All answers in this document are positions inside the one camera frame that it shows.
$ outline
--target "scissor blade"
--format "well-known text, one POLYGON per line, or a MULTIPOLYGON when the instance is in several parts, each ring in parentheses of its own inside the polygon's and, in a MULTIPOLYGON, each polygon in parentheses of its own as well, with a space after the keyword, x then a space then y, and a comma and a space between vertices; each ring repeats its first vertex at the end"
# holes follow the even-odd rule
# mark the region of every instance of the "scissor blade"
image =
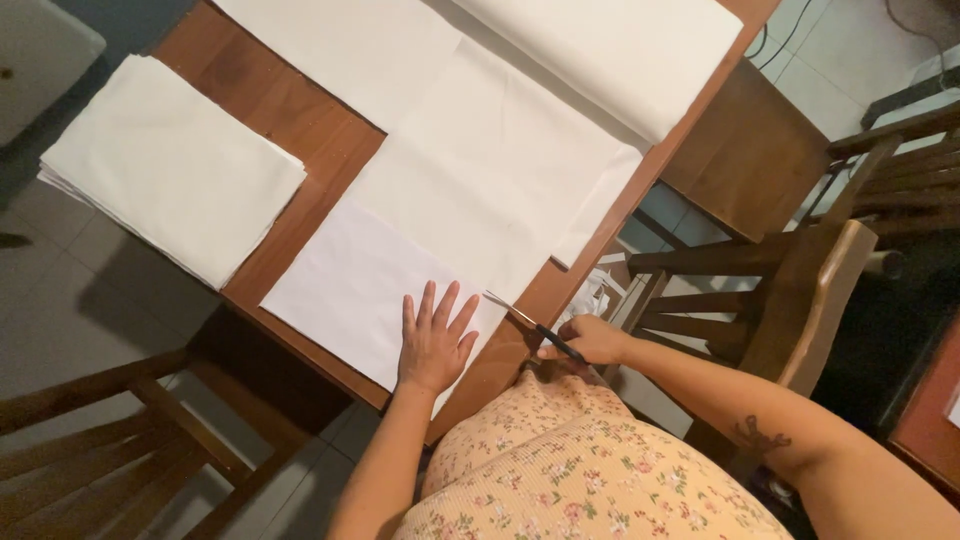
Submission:
POLYGON ((506 301, 504 301, 504 300, 503 300, 502 298, 500 298, 499 296, 491 293, 489 290, 487 291, 487 296, 490 297, 490 299, 493 300, 494 302, 496 302, 497 304, 500 304, 501 306, 505 307, 505 308, 506 308, 508 311, 510 311, 514 316, 519 317, 519 318, 523 319, 524 321, 526 321, 527 323, 529 323, 530 326, 535 327, 535 326, 537 325, 537 323, 535 323, 535 322, 533 321, 533 319, 531 319, 530 317, 524 315, 523 312, 520 311, 519 309, 517 309, 516 307, 513 307, 513 306, 511 306, 510 304, 507 304, 506 301))

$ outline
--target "black scissor handle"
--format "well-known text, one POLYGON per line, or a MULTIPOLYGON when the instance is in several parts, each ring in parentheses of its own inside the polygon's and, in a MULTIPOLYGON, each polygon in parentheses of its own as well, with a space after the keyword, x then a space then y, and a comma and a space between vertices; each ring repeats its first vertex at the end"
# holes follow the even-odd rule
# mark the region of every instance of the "black scissor handle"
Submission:
POLYGON ((567 356, 570 356, 574 360, 577 360, 578 362, 584 365, 587 365, 587 360, 584 358, 583 355, 578 353, 577 350, 574 349, 573 347, 570 347, 569 345, 567 345, 565 341, 560 339, 558 335, 556 335, 553 331, 548 329, 546 326, 537 324, 537 331, 543 334, 543 337, 550 340, 550 343, 553 343, 557 347, 557 349, 560 349, 562 353, 564 353, 567 356))

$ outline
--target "person's left hand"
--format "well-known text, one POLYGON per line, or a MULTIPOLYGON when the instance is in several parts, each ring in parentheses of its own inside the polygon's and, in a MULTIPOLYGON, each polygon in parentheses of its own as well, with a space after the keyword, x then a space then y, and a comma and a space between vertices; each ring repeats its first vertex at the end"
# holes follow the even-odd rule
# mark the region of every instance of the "person's left hand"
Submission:
POLYGON ((471 296, 448 326, 460 284, 450 284, 434 313, 436 288, 436 283, 427 282, 416 316, 413 297, 403 297, 403 348, 397 378, 397 388, 405 384, 416 386, 435 399, 463 373, 473 343, 480 335, 472 331, 460 337, 480 303, 479 295, 471 296))

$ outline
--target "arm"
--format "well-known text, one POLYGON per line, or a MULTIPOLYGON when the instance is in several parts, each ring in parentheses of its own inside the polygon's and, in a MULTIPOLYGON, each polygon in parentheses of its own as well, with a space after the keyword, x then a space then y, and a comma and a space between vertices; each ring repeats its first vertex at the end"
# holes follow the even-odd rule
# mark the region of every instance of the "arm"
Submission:
POLYGON ((428 282, 414 316, 414 301, 403 299, 403 349, 394 399, 344 488, 327 538, 390 538, 414 498, 417 465, 433 404, 464 371, 477 332, 460 336, 476 310, 471 297, 447 327, 460 285, 452 283, 433 313, 428 282))
MULTIPOLYGON (((799 491, 825 538, 955 538, 960 514, 870 437, 786 388, 581 316, 561 337, 592 363, 654 380, 733 442, 761 454, 799 491)), ((556 358, 555 348, 538 352, 556 358)))

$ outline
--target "person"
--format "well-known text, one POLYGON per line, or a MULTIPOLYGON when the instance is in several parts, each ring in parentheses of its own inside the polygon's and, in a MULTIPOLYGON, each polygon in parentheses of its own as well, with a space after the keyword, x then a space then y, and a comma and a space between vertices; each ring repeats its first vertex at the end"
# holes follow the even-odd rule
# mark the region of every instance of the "person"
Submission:
MULTIPOLYGON (((640 422, 586 370, 551 380, 531 370, 441 441, 413 505, 418 463, 437 397, 464 370, 480 301, 450 321, 453 283, 418 314, 403 299, 398 382, 354 469, 328 538, 789 538, 717 465, 640 422)), ((755 376, 636 339, 581 315, 560 336, 591 364, 618 363, 652 379, 800 493, 823 538, 960 538, 960 514, 861 431, 755 376)), ((544 361, 563 361, 541 348, 544 361)))

